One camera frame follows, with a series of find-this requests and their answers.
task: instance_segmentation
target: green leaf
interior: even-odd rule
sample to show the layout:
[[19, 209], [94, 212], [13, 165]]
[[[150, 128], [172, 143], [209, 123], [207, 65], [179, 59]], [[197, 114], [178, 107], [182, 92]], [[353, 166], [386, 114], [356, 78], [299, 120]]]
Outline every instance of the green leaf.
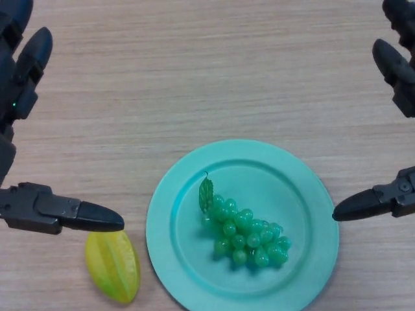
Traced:
[[213, 205], [213, 183], [208, 179], [208, 173], [199, 186], [199, 207], [203, 213]]

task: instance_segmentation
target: teal plate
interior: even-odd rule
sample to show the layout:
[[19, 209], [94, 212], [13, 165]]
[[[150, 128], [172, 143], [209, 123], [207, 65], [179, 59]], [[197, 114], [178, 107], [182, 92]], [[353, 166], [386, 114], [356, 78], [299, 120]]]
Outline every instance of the teal plate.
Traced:
[[[236, 268], [213, 256], [198, 189], [209, 172], [214, 192], [238, 210], [276, 222], [292, 241], [281, 268]], [[297, 157], [259, 141], [229, 140], [179, 160], [158, 185], [147, 214], [147, 247], [166, 290], [191, 311], [298, 311], [324, 289], [336, 263], [338, 225], [323, 183]]]

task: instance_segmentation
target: bunch of grapes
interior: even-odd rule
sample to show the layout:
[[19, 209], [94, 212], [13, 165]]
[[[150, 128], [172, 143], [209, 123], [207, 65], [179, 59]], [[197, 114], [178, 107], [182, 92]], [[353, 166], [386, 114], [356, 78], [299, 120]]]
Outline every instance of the bunch of grapes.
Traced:
[[216, 194], [211, 197], [209, 209], [202, 216], [202, 224], [219, 233], [214, 252], [219, 256], [231, 255], [238, 265], [253, 262], [264, 268], [280, 266], [289, 259], [291, 241], [281, 236], [282, 227], [276, 223], [255, 219], [250, 209], [238, 211], [235, 200]]

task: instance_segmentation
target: wood grain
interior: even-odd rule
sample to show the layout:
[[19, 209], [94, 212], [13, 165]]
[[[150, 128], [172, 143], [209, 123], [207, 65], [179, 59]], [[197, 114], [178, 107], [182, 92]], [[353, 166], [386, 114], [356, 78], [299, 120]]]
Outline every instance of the wood grain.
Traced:
[[[181, 310], [152, 271], [145, 219], [163, 174], [194, 148], [276, 144], [335, 203], [415, 164], [415, 123], [372, 58], [377, 38], [397, 46], [381, 1], [35, 0], [25, 39], [42, 26], [53, 55], [38, 103], [16, 123], [3, 187], [51, 185], [122, 214], [142, 263], [139, 295], [123, 310]], [[412, 310], [414, 225], [413, 216], [341, 224], [337, 268], [309, 310]], [[89, 280], [86, 233], [2, 222], [0, 234], [1, 310], [119, 308]]]

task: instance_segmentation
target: robotic arm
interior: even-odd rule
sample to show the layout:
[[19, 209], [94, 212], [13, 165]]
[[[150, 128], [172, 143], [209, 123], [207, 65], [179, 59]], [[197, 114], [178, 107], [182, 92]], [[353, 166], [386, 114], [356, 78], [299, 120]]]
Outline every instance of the robotic arm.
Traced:
[[[387, 42], [378, 39], [373, 58], [385, 82], [394, 90], [395, 105], [406, 118], [415, 117], [415, 3], [384, 0], [383, 11], [399, 34], [399, 44], [408, 49], [410, 62]], [[376, 185], [336, 206], [333, 219], [339, 222], [392, 213], [393, 217], [415, 213], [415, 167], [400, 170], [388, 185]]]
[[[33, 0], [0, 0], [0, 186], [16, 155], [13, 123], [25, 120], [36, 103], [35, 89], [53, 48], [52, 34], [44, 27], [14, 61], [12, 56], [22, 41], [32, 7]], [[59, 234], [63, 227], [84, 231], [124, 229], [124, 220], [116, 212], [57, 196], [49, 186], [33, 183], [0, 189], [0, 218], [10, 228], [52, 235]]]

